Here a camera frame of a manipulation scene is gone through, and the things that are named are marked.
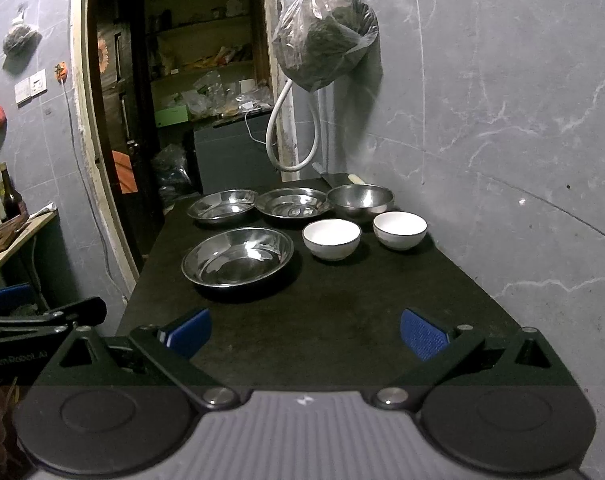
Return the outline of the steel plate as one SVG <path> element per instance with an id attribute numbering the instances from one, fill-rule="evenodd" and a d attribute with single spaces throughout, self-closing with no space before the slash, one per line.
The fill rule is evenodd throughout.
<path id="1" fill-rule="evenodd" d="M 225 289 L 257 283 L 285 268 L 295 252 L 292 238 L 275 229 L 247 226 L 209 236 L 182 260 L 193 284 Z"/>
<path id="2" fill-rule="evenodd" d="M 246 217 L 255 208 L 258 194 L 246 188 L 232 188 L 200 197 L 188 207 L 188 217 L 203 224 L 223 224 Z"/>
<path id="3" fill-rule="evenodd" d="M 255 207 L 275 219 L 309 219 L 331 210 L 327 194 L 314 188 L 275 188 L 260 194 Z"/>

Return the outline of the white ceramic bowl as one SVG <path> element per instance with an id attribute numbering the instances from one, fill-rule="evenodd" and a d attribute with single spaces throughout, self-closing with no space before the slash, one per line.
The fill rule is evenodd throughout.
<path id="1" fill-rule="evenodd" d="M 412 212 L 387 211 L 377 214 L 373 228 L 381 244 L 395 250 L 408 250 L 421 243 L 428 223 Z"/>
<path id="2" fill-rule="evenodd" d="M 354 222 L 325 219 L 312 222 L 302 231 L 302 238 L 313 256 L 326 261 L 348 258 L 360 244 L 362 230 Z"/>

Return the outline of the deep steel bowl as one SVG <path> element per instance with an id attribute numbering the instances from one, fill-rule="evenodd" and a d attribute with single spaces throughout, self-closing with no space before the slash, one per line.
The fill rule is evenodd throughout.
<path id="1" fill-rule="evenodd" d="M 338 218 L 355 223 L 372 221 L 395 205 L 395 196 L 383 186 L 374 184 L 345 184 L 332 188 L 328 203 Z"/>

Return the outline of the wooden side shelf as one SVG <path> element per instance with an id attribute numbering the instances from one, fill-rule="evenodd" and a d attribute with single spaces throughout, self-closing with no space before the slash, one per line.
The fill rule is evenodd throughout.
<path id="1" fill-rule="evenodd" d="M 10 244 L 3 243 L 0 250 L 0 269 L 22 246 L 34 240 L 37 234 L 58 216 L 56 203 L 49 203 L 32 214 L 24 223 L 10 233 Z"/>

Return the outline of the orange patterned panel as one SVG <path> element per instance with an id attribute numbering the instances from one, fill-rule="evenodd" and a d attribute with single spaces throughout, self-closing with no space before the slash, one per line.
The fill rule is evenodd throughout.
<path id="1" fill-rule="evenodd" d="M 130 156 L 121 152 L 113 151 L 116 174 L 120 190 L 124 194 L 138 192 Z"/>

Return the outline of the cream rolled cloth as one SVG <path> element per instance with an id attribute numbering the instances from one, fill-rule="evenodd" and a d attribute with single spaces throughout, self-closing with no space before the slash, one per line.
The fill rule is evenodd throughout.
<path id="1" fill-rule="evenodd" d="M 355 174 L 349 174 L 348 178 L 352 183 L 355 183 L 355 184 L 364 184 L 365 183 L 360 177 L 356 176 Z"/>

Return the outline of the dark grey cabinet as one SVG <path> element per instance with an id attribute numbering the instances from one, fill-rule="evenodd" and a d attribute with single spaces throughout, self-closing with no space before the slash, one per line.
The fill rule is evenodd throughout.
<path id="1" fill-rule="evenodd" d="M 265 188 L 281 182 L 270 163 L 266 130 L 270 114 L 248 114 L 194 132 L 194 148 L 204 194 L 229 188 Z"/>

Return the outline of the green box on shelf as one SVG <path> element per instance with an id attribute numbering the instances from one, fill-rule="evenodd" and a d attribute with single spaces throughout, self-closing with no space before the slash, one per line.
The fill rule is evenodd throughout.
<path id="1" fill-rule="evenodd" d="M 189 122 L 188 108 L 185 105 L 176 105 L 157 110 L 155 122 L 158 128 L 169 127 Z"/>

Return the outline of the small hanging grey bag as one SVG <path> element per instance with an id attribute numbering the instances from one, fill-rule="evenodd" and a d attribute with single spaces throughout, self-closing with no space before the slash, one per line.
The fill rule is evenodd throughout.
<path id="1" fill-rule="evenodd" d="M 20 55 L 32 40 L 39 36 L 39 31 L 26 22 L 27 5 L 21 3 L 16 10 L 16 15 L 11 21 L 11 26 L 3 38 L 3 53 L 9 58 Z"/>

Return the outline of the hanging plastic bag of greens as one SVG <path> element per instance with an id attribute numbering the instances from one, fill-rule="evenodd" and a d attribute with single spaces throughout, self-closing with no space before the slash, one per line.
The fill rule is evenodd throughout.
<path id="1" fill-rule="evenodd" d="M 365 0 L 284 0 L 273 32 L 275 58 L 300 88 L 314 92 L 354 70 L 378 37 Z"/>

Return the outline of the wall switch plate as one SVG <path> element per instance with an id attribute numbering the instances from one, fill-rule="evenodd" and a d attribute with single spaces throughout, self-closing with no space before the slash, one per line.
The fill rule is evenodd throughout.
<path id="1" fill-rule="evenodd" d="M 18 106 L 27 101 L 40 96 L 48 90 L 46 81 L 46 70 L 39 70 L 37 73 L 19 81 L 14 85 L 14 99 Z"/>

